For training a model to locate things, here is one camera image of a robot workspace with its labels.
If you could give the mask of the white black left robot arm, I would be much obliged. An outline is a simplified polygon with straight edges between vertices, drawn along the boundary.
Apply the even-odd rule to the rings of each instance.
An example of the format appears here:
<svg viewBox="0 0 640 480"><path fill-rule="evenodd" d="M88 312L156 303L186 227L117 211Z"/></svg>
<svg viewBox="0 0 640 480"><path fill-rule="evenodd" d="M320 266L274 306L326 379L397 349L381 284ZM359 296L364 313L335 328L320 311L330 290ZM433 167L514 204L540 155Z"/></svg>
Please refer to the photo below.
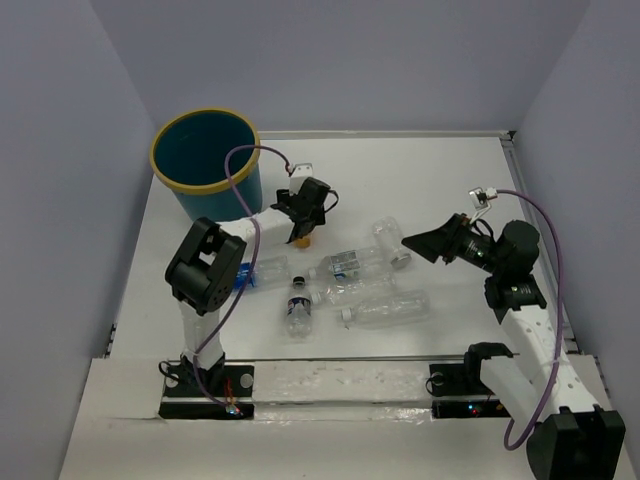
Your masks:
<svg viewBox="0 0 640 480"><path fill-rule="evenodd" d="M276 203L264 211L231 222L206 217L194 221L169 262L165 281L178 302L185 348L180 356L181 381L213 403L224 376L225 353L219 333L229 320L251 275L247 274L225 315L220 309L232 294L245 252L251 248L254 270L261 245L290 244L326 223L326 199L338 194L325 182L306 177L294 190L276 192Z"/></svg>

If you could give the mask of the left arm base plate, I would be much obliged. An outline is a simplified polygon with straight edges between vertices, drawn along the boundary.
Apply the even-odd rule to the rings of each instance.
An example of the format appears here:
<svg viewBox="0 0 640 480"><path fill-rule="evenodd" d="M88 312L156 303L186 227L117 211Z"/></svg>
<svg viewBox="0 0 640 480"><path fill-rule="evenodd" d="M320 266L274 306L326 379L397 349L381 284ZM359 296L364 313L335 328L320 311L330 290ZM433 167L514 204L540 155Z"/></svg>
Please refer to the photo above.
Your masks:
<svg viewBox="0 0 640 480"><path fill-rule="evenodd" d="M247 363L216 365L211 372L189 362L161 361L164 377L158 415L167 420L252 420L255 367Z"/></svg>

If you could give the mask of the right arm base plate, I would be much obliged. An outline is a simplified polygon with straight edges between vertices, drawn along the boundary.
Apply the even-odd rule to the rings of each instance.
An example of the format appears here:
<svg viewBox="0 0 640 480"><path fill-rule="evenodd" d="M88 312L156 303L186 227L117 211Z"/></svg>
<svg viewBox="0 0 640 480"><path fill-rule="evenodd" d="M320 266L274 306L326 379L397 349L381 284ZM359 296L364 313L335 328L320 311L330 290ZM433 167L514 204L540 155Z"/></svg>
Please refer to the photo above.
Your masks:
<svg viewBox="0 0 640 480"><path fill-rule="evenodd" d="M434 419L509 417L506 407L494 393L468 378L463 363L430 364L425 389L432 397Z"/></svg>

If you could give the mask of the clear bottle blue label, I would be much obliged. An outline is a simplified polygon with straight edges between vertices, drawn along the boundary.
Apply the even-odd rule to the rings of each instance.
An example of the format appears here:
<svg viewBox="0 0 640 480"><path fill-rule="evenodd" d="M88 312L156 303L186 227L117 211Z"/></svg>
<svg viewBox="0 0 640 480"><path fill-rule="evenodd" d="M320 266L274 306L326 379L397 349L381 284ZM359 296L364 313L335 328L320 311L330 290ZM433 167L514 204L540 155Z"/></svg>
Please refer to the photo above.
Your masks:
<svg viewBox="0 0 640 480"><path fill-rule="evenodd" d="M233 290L239 290L249 276L250 263L242 263L233 283ZM286 285L291 281L291 272L286 256L272 257L258 260L252 274L249 276L247 290L266 290L272 287Z"/></svg>

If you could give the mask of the clear wide-mouth plastic jar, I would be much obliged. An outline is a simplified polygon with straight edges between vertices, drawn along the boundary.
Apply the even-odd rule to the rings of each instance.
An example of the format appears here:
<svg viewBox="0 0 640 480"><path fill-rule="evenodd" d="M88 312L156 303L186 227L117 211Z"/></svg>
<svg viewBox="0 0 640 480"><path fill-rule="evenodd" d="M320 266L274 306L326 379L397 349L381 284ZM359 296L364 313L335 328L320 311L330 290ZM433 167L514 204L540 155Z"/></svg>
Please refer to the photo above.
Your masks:
<svg viewBox="0 0 640 480"><path fill-rule="evenodd" d="M394 270L406 268L412 260L411 252L402 244L403 233L397 220L387 216L372 225L373 237L385 260Z"/></svg>

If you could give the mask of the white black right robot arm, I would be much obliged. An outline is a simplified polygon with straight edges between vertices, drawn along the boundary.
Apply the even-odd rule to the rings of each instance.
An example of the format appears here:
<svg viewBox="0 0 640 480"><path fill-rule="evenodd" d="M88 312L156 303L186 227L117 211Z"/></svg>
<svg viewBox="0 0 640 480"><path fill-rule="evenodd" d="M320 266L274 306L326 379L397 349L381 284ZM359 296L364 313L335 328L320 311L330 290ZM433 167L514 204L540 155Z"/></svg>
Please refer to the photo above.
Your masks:
<svg viewBox="0 0 640 480"><path fill-rule="evenodd" d="M540 235L522 220L508 222L498 238L476 231L463 214L441 227L403 238L431 263L461 259L488 276L485 299L512 342L469 346L460 368L470 391L489 389L511 416L508 450L525 447L537 479L611 479L626 427L601 406L562 348L562 333L533 275Z"/></svg>

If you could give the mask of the orange juice bottle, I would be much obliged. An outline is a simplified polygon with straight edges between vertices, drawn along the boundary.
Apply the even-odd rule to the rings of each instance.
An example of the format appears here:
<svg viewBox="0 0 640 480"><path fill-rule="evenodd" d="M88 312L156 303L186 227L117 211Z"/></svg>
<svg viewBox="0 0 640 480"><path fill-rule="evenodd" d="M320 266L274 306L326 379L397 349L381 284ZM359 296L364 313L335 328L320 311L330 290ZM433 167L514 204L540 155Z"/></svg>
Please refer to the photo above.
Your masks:
<svg viewBox="0 0 640 480"><path fill-rule="evenodd" d="M312 235L306 235L294 241L294 246L298 249L307 249L312 245Z"/></svg>

